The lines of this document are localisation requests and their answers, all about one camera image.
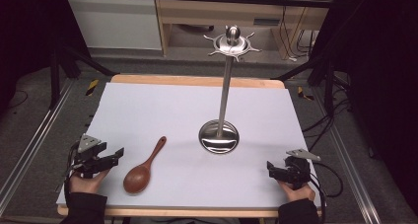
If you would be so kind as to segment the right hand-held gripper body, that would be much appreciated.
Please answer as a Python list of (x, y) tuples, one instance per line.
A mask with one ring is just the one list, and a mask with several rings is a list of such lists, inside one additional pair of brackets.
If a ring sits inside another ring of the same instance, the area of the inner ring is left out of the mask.
[(309, 160), (320, 161), (318, 155), (305, 149), (287, 151), (288, 157), (285, 159), (285, 166), (290, 173), (288, 184), (293, 185), (293, 190), (299, 189), (311, 179), (311, 166)]

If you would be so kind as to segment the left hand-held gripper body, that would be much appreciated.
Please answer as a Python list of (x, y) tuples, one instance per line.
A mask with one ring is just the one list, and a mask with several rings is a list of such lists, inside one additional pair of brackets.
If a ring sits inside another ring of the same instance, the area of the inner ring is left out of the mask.
[(82, 135), (74, 157), (74, 171), (80, 172), (85, 178), (90, 179), (94, 174), (109, 169), (105, 167), (104, 157), (99, 157), (100, 153), (93, 154), (93, 148), (100, 143), (103, 142), (97, 138), (87, 134)]

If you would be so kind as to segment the person's right hand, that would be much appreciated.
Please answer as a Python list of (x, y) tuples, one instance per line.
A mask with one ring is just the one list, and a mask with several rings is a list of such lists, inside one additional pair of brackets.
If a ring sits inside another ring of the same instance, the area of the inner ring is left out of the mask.
[(293, 186), (291, 184), (287, 184), (284, 182), (278, 182), (278, 185), (286, 193), (289, 202), (303, 199), (314, 201), (315, 199), (315, 192), (311, 189), (311, 187), (308, 184), (304, 184), (302, 187), (298, 189), (293, 189)]

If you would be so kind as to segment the person's left hand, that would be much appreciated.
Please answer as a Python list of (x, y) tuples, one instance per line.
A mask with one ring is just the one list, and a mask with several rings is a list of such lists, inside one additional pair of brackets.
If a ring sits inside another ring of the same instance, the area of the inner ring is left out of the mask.
[(69, 181), (69, 190), (71, 192), (96, 193), (108, 173), (109, 170), (105, 170), (89, 179), (84, 178), (79, 172), (74, 172)]

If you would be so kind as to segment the brown wooden spoon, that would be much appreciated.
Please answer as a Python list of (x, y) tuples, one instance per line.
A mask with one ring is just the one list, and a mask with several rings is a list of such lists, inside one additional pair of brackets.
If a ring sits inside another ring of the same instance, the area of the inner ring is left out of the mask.
[(153, 152), (149, 156), (149, 158), (143, 162), (142, 164), (132, 168), (125, 176), (123, 180), (123, 188), (127, 193), (139, 193), (143, 191), (150, 179), (151, 179), (151, 166), (158, 155), (158, 153), (161, 151), (161, 149), (165, 146), (167, 142), (167, 137), (162, 136)]

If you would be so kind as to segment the yellow black tape strip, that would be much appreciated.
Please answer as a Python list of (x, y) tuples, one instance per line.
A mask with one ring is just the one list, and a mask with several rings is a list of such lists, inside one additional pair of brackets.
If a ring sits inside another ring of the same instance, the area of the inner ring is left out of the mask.
[(304, 93), (304, 89), (303, 89), (303, 87), (298, 87), (298, 97), (299, 97), (299, 98), (306, 99), (306, 100), (309, 100), (309, 101), (314, 101), (314, 96), (311, 96), (311, 95), (306, 95), (306, 94)]
[(92, 93), (95, 91), (96, 87), (98, 86), (98, 84), (99, 84), (98, 79), (92, 80), (86, 92), (86, 96), (91, 96)]

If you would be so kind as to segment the black metal stand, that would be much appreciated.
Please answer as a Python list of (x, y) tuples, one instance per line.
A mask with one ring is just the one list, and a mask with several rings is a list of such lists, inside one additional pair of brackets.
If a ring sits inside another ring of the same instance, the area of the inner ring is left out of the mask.
[(51, 109), (58, 105), (58, 102), (61, 98), (59, 68), (62, 68), (69, 78), (78, 78), (81, 74), (81, 71), (76, 65), (77, 60), (84, 62), (105, 76), (117, 75), (117, 72), (109, 70), (106, 67), (100, 65), (90, 56), (77, 51), (70, 45), (62, 42), (55, 42), (51, 47), (49, 57), (51, 84), (51, 100), (49, 107)]
[(318, 56), (309, 59), (306, 63), (290, 70), (283, 75), (274, 77), (274, 80), (285, 82), (308, 69), (311, 69), (311, 74), (308, 78), (310, 86), (318, 86), (321, 81), (324, 81), (324, 96), (323, 105), (327, 115), (334, 116), (333, 104), (333, 85), (335, 83), (334, 64), (330, 59), (323, 56)]

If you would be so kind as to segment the steel utensil hanging stand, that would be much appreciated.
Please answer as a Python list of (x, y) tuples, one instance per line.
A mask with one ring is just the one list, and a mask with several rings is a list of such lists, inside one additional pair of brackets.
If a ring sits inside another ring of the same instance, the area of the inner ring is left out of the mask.
[(225, 56), (219, 117), (203, 124), (198, 133), (200, 144), (210, 153), (217, 155), (231, 153), (240, 142), (238, 130), (233, 124), (226, 121), (226, 111), (234, 62), (250, 51), (259, 52), (259, 49), (251, 46), (249, 39), (252, 36), (253, 34), (243, 37), (238, 26), (226, 26), (222, 35), (205, 37), (213, 42), (214, 51), (212, 54), (219, 53)]

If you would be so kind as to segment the dark curtain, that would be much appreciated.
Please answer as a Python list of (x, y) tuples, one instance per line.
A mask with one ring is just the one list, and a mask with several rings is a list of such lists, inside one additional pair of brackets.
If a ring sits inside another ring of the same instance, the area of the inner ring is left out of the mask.
[(49, 64), (56, 40), (90, 54), (68, 0), (0, 0), (0, 114), (19, 79)]
[(418, 215), (418, 0), (333, 0), (313, 57), (349, 75), (366, 136)]

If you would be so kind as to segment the white cabinet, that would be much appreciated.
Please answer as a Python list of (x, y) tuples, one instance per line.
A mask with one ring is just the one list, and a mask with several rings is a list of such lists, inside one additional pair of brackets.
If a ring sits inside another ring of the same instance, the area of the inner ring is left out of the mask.
[(161, 50), (153, 0), (68, 0), (90, 48)]

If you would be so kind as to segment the light wooden desk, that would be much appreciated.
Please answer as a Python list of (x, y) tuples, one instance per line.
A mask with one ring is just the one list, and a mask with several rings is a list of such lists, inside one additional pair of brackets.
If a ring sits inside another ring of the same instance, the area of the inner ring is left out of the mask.
[(268, 27), (279, 55), (285, 59), (297, 54), (298, 36), (318, 31), (327, 15), (322, 8), (270, 6), (236, 3), (158, 0), (157, 16), (163, 52), (168, 51), (172, 26)]

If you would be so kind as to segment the aluminium floor rail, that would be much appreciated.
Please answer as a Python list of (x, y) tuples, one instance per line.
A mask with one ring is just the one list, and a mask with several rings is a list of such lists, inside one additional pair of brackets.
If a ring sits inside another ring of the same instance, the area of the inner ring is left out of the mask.
[(6, 180), (5, 184), (3, 184), (0, 188), (0, 217), (4, 214), (8, 204), (10, 203), (24, 175), (31, 165), (40, 145), (44, 141), (56, 118), (60, 114), (61, 109), (63, 108), (69, 94), (71, 93), (74, 83), (75, 81), (73, 79), (66, 79), (64, 81), (63, 88), (58, 91), (57, 101), (43, 117), (42, 122), (37, 127), (34, 135), (26, 146), (26, 149), (12, 170), (10, 176)]
[(380, 216), (369, 196), (369, 193), (356, 169), (342, 137), (335, 125), (330, 126), (332, 145), (336, 151), (341, 167), (344, 171), (348, 184), (356, 199), (360, 212), (366, 224), (382, 224)]

